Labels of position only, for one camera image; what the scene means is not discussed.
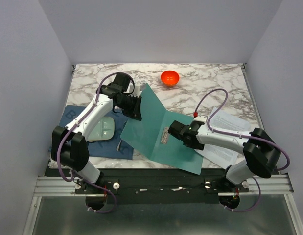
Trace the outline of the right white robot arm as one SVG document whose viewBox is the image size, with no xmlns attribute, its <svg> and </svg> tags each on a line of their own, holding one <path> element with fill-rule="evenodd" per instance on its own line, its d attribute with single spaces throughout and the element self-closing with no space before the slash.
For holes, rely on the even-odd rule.
<svg viewBox="0 0 303 235">
<path fill-rule="evenodd" d="M 194 120 L 189 125 L 173 121 L 168 133 L 183 142 L 183 145 L 203 155 L 209 145 L 222 147 L 242 154 L 245 160 L 226 167 L 225 175 L 220 179 L 220 187 L 230 192 L 248 178 L 258 176 L 268 179 L 272 176 L 281 151 L 265 131 L 255 128 L 251 132 L 209 129 L 206 123 Z"/>
</svg>

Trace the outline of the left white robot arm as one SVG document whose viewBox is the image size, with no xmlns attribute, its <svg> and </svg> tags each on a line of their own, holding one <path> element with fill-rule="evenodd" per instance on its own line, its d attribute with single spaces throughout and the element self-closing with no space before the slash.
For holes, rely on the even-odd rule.
<svg viewBox="0 0 303 235">
<path fill-rule="evenodd" d="M 99 84 L 88 106 L 65 127 L 56 126 L 52 132 L 51 158 L 57 162 L 58 171 L 67 182 L 76 176 L 86 182 L 92 193 L 103 189 L 103 173 L 89 161 L 87 140 L 101 119 L 115 107 L 126 117 L 141 121 L 141 96 L 133 78 L 124 72 L 115 72 L 108 85 Z"/>
</svg>

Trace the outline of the printed white paper sheets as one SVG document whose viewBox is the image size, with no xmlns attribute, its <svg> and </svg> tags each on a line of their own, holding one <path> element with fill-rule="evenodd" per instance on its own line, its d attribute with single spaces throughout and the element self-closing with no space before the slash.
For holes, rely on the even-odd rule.
<svg viewBox="0 0 303 235">
<path fill-rule="evenodd" d="M 212 117 L 210 126 L 221 132 L 247 136 L 251 130 L 249 122 L 222 110 Z M 212 132 L 206 125 L 203 125 L 199 130 L 199 140 L 203 142 L 204 149 L 196 152 L 225 169 L 236 164 L 237 156 L 243 153 L 243 142 L 248 139 Z"/>
</svg>

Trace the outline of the teal file folder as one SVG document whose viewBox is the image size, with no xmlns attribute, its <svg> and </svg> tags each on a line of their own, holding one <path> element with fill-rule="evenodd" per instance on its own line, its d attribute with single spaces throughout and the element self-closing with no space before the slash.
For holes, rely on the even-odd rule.
<svg viewBox="0 0 303 235">
<path fill-rule="evenodd" d="M 143 85 L 140 112 L 142 120 L 129 119 L 120 135 L 122 140 L 149 160 L 199 175 L 203 156 L 183 142 L 167 135 L 162 143 L 164 129 L 174 121 L 190 124 L 192 117 L 168 111 L 148 84 Z"/>
</svg>

